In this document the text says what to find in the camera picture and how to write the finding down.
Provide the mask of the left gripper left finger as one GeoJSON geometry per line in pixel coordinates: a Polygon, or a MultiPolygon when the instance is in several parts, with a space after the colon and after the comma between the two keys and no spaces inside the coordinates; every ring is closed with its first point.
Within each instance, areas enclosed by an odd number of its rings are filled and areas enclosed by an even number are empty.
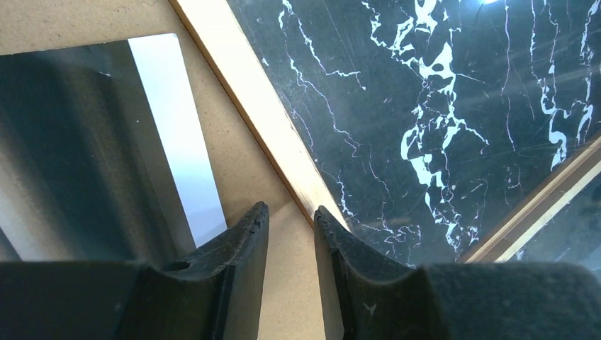
{"type": "Polygon", "coordinates": [[[269,209],[163,268],[141,261],[1,264],[2,339],[256,339],[269,209]]]}

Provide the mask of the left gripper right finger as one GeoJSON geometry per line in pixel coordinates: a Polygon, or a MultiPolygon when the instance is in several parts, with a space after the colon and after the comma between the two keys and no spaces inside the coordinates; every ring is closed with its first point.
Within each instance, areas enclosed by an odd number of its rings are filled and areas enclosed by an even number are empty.
{"type": "Polygon", "coordinates": [[[327,339],[599,339],[600,282],[572,263],[410,268],[314,214],[327,339]]]}

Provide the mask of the brown cardboard backing board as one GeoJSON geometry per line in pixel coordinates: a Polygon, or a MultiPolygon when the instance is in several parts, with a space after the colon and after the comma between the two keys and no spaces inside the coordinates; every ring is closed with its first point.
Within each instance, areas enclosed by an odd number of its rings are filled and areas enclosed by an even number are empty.
{"type": "Polygon", "coordinates": [[[168,1],[2,1],[1,53],[174,33],[225,218],[269,206],[260,339],[324,339],[312,227],[168,1]]]}

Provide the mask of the window and plant photo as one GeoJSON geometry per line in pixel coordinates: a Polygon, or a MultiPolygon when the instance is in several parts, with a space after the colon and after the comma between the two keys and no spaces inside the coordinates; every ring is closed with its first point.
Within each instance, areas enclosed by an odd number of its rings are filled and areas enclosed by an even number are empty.
{"type": "Polygon", "coordinates": [[[1,259],[164,264],[226,229],[173,33],[1,56],[1,259]]]}

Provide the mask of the brown wooden picture frame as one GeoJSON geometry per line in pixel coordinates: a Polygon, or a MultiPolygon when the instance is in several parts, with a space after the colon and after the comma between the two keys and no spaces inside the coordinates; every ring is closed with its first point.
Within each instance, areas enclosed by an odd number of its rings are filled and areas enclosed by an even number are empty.
{"type": "MultiPolygon", "coordinates": [[[[173,1],[172,6],[306,218],[311,220],[317,208],[325,206],[350,230],[352,211],[327,188],[229,4],[173,1]]],[[[461,261],[509,260],[599,176],[600,141],[595,140],[550,175],[461,261]]]]}

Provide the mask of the clear acrylic sheet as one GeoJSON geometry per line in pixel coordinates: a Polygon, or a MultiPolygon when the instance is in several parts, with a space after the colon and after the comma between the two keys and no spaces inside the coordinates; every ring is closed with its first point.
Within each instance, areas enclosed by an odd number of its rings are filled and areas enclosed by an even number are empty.
{"type": "Polygon", "coordinates": [[[345,222],[457,261],[600,133],[599,1],[231,1],[345,222]]]}

